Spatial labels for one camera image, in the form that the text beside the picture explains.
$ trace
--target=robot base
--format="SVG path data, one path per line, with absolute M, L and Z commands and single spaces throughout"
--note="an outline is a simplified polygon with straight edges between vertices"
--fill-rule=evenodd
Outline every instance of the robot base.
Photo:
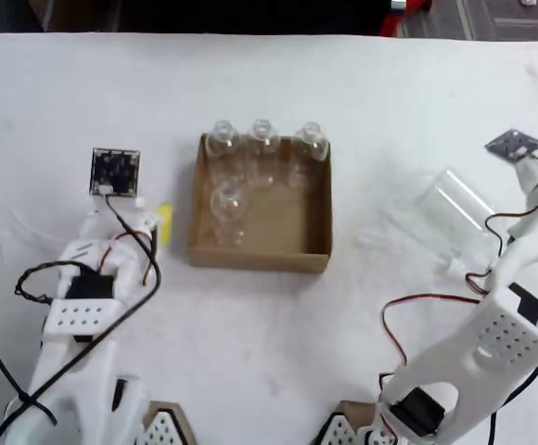
M 178 403 L 152 401 L 143 418 L 145 433 L 139 445 L 197 445 Z
M 375 419 L 376 411 L 374 403 L 340 401 L 313 445 L 392 445 L 394 436 L 380 426 Z M 398 444 L 406 445 L 406 442 L 399 440 Z

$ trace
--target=glass jar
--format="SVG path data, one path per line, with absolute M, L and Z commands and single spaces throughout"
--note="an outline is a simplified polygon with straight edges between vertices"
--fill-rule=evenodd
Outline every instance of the glass jar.
M 229 121 L 218 121 L 205 139 L 211 181 L 244 180 L 244 160 L 238 132 Z
M 231 179 L 219 184 L 211 193 L 210 204 L 218 245 L 237 248 L 244 241 L 242 220 L 248 205 L 243 183 Z
M 314 190 L 321 180 L 328 150 L 329 142 L 318 123 L 305 123 L 292 139 L 288 165 L 289 186 Z
M 258 119 L 245 139 L 244 160 L 247 183 L 267 188 L 277 180 L 279 136 L 267 119 Z

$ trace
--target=robotic arm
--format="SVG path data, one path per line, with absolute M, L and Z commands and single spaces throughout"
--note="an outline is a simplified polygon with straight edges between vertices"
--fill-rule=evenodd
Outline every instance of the robotic arm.
M 538 262 L 538 162 L 517 167 L 530 212 L 508 232 L 506 253 L 493 264 L 488 296 L 456 333 L 400 367 L 384 386 L 375 419 L 415 444 L 451 444 L 503 406 L 538 366 L 538 299 L 514 281 Z M 445 409 L 424 386 L 449 383 L 456 404 Z
M 57 297 L 45 321 L 31 393 L 127 311 L 152 278 L 147 256 L 130 236 L 119 234 L 104 199 L 95 197 L 95 203 L 79 237 L 67 245 L 60 260 L 80 261 L 99 273 L 59 266 Z M 139 198 L 118 198 L 117 207 L 144 241 L 157 245 L 159 215 L 144 211 Z M 75 430 L 72 443 L 133 445 L 143 436 L 149 400 L 139 370 L 122 357 L 121 348 L 112 333 L 41 397 L 59 419 L 75 413 L 80 432 Z M 12 424 L 6 444 L 55 443 L 49 438 L 54 429 L 44 413 L 32 407 Z

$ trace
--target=white tablecloth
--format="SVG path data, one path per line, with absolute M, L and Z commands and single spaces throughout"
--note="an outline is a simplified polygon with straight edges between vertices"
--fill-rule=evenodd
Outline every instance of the white tablecloth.
M 246 130 L 260 117 L 282 134 L 317 121 L 332 141 L 335 247 L 323 275 L 186 263 L 199 135 L 221 118 Z M 396 366 L 378 324 L 385 301 L 468 294 L 378 217 L 389 180 L 451 165 L 497 209 L 522 210 L 514 173 L 482 147 L 510 127 L 538 137 L 538 44 L 0 35 L 3 358 L 27 385 L 46 307 L 13 286 L 76 234 L 92 147 L 139 149 L 141 194 L 175 208 L 161 291 L 122 329 L 152 399 L 180 402 L 202 445 L 308 443 L 339 400 L 373 401 L 378 372 Z M 355 241 L 362 227 L 369 247 Z M 30 286 L 52 294 L 53 275 Z M 465 311 L 415 303 L 390 320 L 415 355 Z M 0 420 L 13 395 L 0 375 Z M 460 443 L 486 443 L 487 429 Z M 538 381 L 500 413 L 496 443 L 538 443 Z

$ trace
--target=open cardboard tray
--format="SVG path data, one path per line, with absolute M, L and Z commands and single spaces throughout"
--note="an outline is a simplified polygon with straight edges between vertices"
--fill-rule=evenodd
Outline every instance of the open cardboard tray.
M 265 190 L 248 189 L 244 217 L 245 240 L 238 248 L 218 246 L 210 209 L 211 177 L 205 155 L 205 136 L 199 141 L 188 232 L 188 257 L 193 266 L 321 273 L 333 248 L 330 150 L 321 182 L 313 192 L 293 189 L 283 175 L 291 138 L 279 146 L 280 181 Z

